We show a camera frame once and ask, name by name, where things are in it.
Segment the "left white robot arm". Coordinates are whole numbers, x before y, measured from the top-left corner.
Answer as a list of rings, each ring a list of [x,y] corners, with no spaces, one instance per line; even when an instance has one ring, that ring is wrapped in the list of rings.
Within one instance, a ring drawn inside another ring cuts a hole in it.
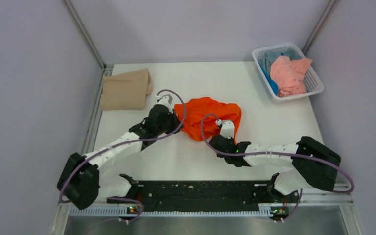
[[[137,189],[128,176],[102,185],[102,176],[121,160],[144,151],[157,140],[169,137],[181,129],[181,123],[171,105],[154,105],[142,122],[132,126],[125,134],[103,148],[81,155],[71,154],[57,183],[60,202],[72,202],[85,209],[100,198],[120,197],[132,202]]]

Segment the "orange t shirt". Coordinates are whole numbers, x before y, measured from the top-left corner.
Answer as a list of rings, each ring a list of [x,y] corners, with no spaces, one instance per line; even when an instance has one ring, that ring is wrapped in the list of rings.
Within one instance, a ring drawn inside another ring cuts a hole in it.
[[[179,120],[186,116],[182,131],[194,141],[202,141],[200,123],[203,118],[203,132],[206,139],[219,134],[216,120],[230,120],[235,127],[236,135],[240,126],[242,109],[235,103],[223,103],[210,97],[194,98],[185,103],[186,113],[182,104],[174,105]]]

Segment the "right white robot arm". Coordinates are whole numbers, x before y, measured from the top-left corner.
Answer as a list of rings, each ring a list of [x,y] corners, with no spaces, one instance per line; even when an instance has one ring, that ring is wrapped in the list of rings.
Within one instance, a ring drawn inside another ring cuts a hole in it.
[[[284,169],[275,173],[268,187],[268,197],[280,202],[298,189],[316,188],[333,191],[341,156],[309,136],[296,143],[283,145],[235,143],[232,138],[216,135],[209,145],[217,156],[236,167],[273,166]]]

